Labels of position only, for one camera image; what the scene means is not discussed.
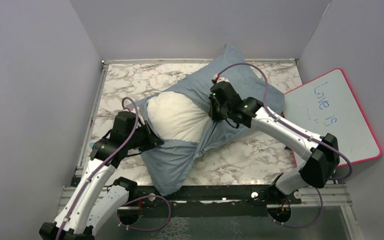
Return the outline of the white pillow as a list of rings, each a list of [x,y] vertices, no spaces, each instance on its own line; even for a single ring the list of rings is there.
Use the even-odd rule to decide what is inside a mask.
[[[148,119],[161,139],[199,142],[209,116],[190,98],[166,91],[146,103]]]

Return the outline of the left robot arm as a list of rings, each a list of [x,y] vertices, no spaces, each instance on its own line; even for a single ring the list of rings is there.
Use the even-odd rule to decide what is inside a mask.
[[[68,203],[53,220],[42,224],[39,235],[44,240],[93,240],[103,224],[118,207],[137,200],[137,182],[119,177],[103,198],[105,184],[130,150],[141,154],[163,144],[147,120],[130,111],[120,111],[108,133],[97,141],[84,175]]]

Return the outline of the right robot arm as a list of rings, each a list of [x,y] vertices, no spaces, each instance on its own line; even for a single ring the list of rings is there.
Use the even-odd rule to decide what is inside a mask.
[[[215,83],[210,88],[209,99],[212,120],[231,119],[237,126],[268,134],[304,160],[300,166],[279,175],[269,186],[266,195],[276,204],[298,189],[323,188],[340,163],[338,139],[334,135],[307,131],[253,97],[241,99],[227,81]]]

